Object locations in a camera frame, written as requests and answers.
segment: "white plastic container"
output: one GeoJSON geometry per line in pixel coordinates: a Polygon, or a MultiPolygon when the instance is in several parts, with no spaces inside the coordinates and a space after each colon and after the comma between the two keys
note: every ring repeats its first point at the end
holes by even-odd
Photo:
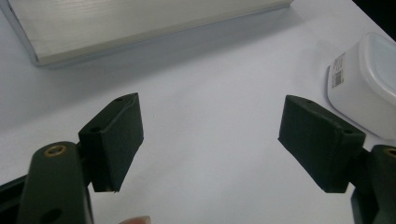
{"type": "Polygon", "coordinates": [[[396,43],[369,33],[330,66],[329,100],[384,139],[396,139],[396,43]]]}

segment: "black mount bracket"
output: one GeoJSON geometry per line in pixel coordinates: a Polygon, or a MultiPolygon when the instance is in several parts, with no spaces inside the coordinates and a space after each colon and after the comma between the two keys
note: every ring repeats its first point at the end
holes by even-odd
{"type": "Polygon", "coordinates": [[[1,223],[92,224],[88,185],[119,191],[143,142],[138,94],[112,101],[78,136],[40,148],[28,175],[0,186],[1,223]]]}
{"type": "Polygon", "coordinates": [[[357,224],[396,223],[396,147],[362,146],[365,133],[322,106],[286,96],[279,141],[327,193],[356,188],[357,224]]]}

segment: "white tabletop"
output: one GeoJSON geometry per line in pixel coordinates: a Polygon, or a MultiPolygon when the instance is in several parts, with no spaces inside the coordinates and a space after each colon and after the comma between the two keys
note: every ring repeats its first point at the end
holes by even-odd
{"type": "MultiPolygon", "coordinates": [[[[326,101],[326,69],[368,32],[385,35],[351,0],[295,0],[37,68],[1,14],[0,183],[25,175],[39,148],[77,142],[111,100],[139,92],[144,143],[120,193],[92,192],[95,223],[351,224],[354,188],[324,193],[277,137],[286,94],[341,116],[326,101]]],[[[396,144],[367,134],[368,149],[396,144]]]]}

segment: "barcode label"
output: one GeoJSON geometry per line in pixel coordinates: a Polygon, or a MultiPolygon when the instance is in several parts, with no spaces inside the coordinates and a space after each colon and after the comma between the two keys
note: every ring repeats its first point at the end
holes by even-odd
{"type": "Polygon", "coordinates": [[[332,64],[332,87],[335,88],[344,82],[344,56],[343,53],[340,57],[334,60],[332,64]]]}

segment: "finger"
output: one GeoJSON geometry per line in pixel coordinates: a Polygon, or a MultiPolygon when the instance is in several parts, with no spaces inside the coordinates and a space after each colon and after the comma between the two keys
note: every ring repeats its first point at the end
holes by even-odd
{"type": "Polygon", "coordinates": [[[134,217],[127,219],[120,224],[151,224],[151,219],[149,217],[134,217]]]}

